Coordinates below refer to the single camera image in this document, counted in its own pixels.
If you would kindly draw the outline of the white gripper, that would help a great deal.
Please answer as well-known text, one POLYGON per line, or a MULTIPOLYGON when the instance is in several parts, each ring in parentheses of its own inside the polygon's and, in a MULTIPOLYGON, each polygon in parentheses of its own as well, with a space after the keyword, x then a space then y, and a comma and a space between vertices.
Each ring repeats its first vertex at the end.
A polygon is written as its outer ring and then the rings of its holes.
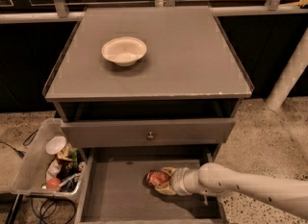
POLYGON ((170 184, 163 184, 161 186, 155 186, 155 190, 161 194, 172 196, 172 195, 180 195, 187 196, 191 195, 190 192, 187 191, 184 185, 184 177, 185 173, 189 169, 187 167, 174 168, 174 167, 163 167, 162 171, 166 173, 170 179, 170 184))

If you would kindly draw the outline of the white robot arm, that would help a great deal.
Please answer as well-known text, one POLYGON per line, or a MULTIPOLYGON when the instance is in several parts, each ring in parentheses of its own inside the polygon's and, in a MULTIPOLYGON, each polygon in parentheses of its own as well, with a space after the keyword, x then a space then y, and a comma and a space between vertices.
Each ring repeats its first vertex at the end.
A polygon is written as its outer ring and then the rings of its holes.
POLYGON ((163 167, 150 170, 146 183, 164 195, 219 196, 227 191, 235 191, 308 219, 307 181, 241 173, 207 162, 198 169, 163 167))

